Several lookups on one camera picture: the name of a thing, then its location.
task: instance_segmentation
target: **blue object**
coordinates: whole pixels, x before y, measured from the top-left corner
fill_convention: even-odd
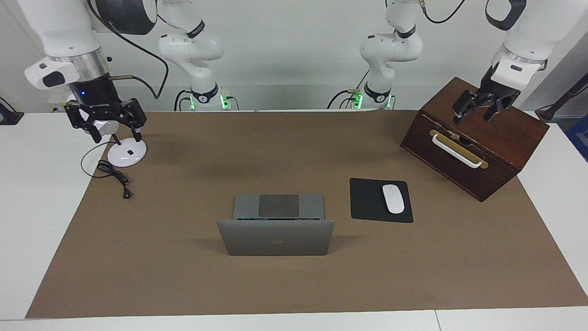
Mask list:
[[[566,131],[566,136],[588,161],[588,115],[584,116],[576,125]]]

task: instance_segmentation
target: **brown wooden cabinet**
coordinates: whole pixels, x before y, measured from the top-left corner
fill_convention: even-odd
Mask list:
[[[419,111],[402,147],[479,201],[518,174],[549,126],[511,107],[486,122],[485,110],[453,122],[453,103],[476,87],[454,78]]]

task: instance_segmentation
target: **computer mouse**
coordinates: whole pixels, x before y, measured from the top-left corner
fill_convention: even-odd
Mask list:
[[[388,206],[388,211],[392,214],[400,214],[404,211],[404,199],[402,199],[402,193],[398,186],[394,184],[384,185],[382,187],[384,192],[384,199]]]

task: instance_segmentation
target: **laptop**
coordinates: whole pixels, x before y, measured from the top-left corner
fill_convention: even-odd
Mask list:
[[[326,255],[335,226],[318,194],[239,194],[233,220],[218,221],[229,255]]]

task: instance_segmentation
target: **white handle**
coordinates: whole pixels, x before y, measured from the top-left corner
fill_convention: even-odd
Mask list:
[[[443,144],[442,142],[440,142],[437,139],[438,134],[435,134],[433,136],[433,143],[439,147],[441,147],[442,150],[446,151],[447,153],[455,156],[458,160],[460,160],[461,162],[465,163],[468,167],[470,168],[474,168],[477,169],[482,165],[482,162],[480,161],[479,163],[473,163],[470,160],[466,159],[463,155],[459,154],[458,152],[454,151],[453,149],[451,149],[449,146]]]

